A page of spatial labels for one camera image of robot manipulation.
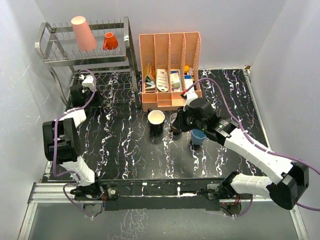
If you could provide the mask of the cream and brown tumbler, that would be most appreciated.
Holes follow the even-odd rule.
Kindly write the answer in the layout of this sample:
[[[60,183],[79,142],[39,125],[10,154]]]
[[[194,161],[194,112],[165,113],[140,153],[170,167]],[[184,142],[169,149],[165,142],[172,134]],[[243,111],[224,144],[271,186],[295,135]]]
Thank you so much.
[[[170,116],[170,119],[169,119],[169,122],[170,122],[170,129],[173,133],[179,133],[180,130],[177,129],[176,127],[174,127],[174,122],[177,118],[177,113],[173,113],[171,116]]]

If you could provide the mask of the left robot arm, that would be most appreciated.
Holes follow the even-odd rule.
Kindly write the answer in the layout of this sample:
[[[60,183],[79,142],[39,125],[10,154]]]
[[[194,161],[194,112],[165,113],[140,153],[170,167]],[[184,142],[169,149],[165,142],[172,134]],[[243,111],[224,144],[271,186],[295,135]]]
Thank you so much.
[[[42,124],[44,154],[52,162],[56,177],[69,174],[75,180],[77,185],[70,192],[72,195],[97,200],[104,188],[83,158],[77,128],[87,119],[86,109],[100,104],[100,97],[95,83],[73,85],[70,93],[73,108]]]

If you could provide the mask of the black mug white inside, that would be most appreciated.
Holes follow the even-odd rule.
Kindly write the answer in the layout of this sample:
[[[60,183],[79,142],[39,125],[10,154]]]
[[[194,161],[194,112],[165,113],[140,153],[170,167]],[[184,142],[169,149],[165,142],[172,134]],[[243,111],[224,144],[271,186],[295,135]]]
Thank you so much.
[[[147,110],[147,120],[149,123],[149,129],[152,133],[161,133],[163,131],[165,114],[161,110]]]

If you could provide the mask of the blue plastic cup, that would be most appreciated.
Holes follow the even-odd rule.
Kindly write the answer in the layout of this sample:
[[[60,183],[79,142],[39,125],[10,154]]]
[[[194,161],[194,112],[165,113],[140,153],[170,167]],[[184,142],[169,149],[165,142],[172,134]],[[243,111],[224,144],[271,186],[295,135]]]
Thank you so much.
[[[197,146],[201,145],[206,138],[207,136],[202,130],[193,129],[191,131],[191,142],[194,145],[197,145]]]

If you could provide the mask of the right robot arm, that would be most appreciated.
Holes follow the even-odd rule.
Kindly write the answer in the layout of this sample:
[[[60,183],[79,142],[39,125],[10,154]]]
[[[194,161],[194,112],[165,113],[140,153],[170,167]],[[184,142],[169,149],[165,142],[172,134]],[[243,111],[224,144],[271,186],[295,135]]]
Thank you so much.
[[[179,107],[172,125],[180,132],[202,131],[209,140],[234,151],[264,173],[254,176],[233,171],[218,187],[207,191],[210,195],[230,199],[240,194],[258,195],[291,210],[309,186],[308,166],[263,150],[262,144],[246,136],[233,119],[218,116],[204,98],[193,99]]]

